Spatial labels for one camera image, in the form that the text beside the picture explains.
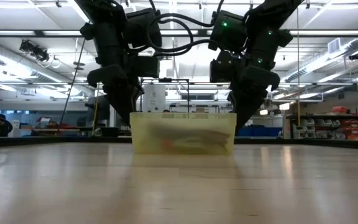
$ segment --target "ceiling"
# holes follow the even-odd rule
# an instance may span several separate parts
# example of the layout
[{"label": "ceiling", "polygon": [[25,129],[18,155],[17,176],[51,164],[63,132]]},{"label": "ceiling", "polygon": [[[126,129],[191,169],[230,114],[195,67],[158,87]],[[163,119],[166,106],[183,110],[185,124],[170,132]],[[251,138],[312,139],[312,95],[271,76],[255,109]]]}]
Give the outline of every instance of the ceiling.
[{"label": "ceiling", "polygon": [[[177,12],[190,16],[203,22],[210,22],[213,11],[218,6],[217,0],[158,0],[154,1],[156,8],[165,12]],[[253,0],[256,7],[262,1]],[[310,0],[311,7],[306,8],[302,4],[298,13],[294,13],[283,25],[282,29],[358,29],[358,0]],[[0,30],[79,30],[87,18],[78,9],[74,0],[60,0],[62,7],[57,7],[54,0],[0,0]],[[148,0],[132,0],[131,7],[127,12],[149,7]],[[243,15],[250,8],[249,0],[226,0],[222,6],[223,10]],[[190,29],[202,29],[202,27],[186,22]],[[161,29],[182,29],[175,24],[160,25]],[[274,71],[285,78],[291,71],[301,68],[315,58],[327,51],[327,44],[334,40],[328,38],[294,38],[287,47],[280,49],[276,56]],[[47,63],[41,63],[47,67],[46,72],[58,74],[66,79],[72,80],[72,72],[75,70],[74,61],[78,61],[79,52],[83,43],[82,38],[20,38],[0,37],[0,46],[3,49],[14,52],[26,60],[37,63],[34,58],[23,54],[19,50],[22,40],[30,40],[32,43],[48,49],[51,58],[56,57],[60,61],[52,59]],[[187,44],[186,37],[176,37],[174,43],[177,46]],[[164,37],[163,46],[172,47],[172,38]],[[215,59],[219,52],[208,50],[207,45],[198,45],[186,55],[176,58],[178,62],[178,76],[190,78],[194,82],[209,81],[209,63]],[[84,82],[87,74],[98,68],[95,62],[97,56],[94,43],[86,41],[81,62],[85,63],[84,70],[78,72],[76,82]],[[319,79],[340,72],[345,66],[351,66],[355,62],[346,61],[342,57],[335,58],[331,63],[318,67],[307,75],[303,75],[301,82],[317,82]],[[165,62],[162,65],[163,75],[172,76],[172,63]]]}]

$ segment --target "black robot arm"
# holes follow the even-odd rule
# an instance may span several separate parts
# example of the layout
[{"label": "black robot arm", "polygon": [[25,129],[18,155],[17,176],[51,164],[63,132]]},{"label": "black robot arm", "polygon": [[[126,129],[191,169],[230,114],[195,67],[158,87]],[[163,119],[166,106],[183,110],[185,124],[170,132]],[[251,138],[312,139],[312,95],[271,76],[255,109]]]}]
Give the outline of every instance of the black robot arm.
[{"label": "black robot arm", "polygon": [[[211,50],[221,50],[210,65],[211,82],[231,82],[228,100],[237,113],[236,131],[257,111],[267,96],[266,89],[278,87],[280,78],[271,72],[275,54],[291,40],[289,33],[279,28],[303,0],[265,0],[244,16],[227,11],[214,12],[210,24],[202,24],[180,14],[160,14],[148,8],[125,13],[113,0],[75,0],[91,24],[80,30],[86,40],[94,40],[101,68],[88,75],[88,83],[96,87],[103,83],[106,98],[123,120],[129,124],[129,114],[135,111],[136,100],[144,93],[139,77],[158,78],[157,57],[142,57],[137,53],[152,47],[157,55],[180,55],[196,44],[208,43]],[[177,22],[189,28],[177,17],[205,27],[214,27],[209,40],[193,41],[175,49],[163,49],[158,23]]]}]

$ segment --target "translucent plastic bin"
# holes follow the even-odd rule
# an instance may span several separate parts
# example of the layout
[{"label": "translucent plastic bin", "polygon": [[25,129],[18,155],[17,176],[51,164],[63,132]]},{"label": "translucent plastic bin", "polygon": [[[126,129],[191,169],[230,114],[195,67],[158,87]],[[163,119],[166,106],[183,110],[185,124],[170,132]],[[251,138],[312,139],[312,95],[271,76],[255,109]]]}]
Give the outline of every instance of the translucent plastic bin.
[{"label": "translucent plastic bin", "polygon": [[139,154],[230,154],[235,113],[131,113]]}]

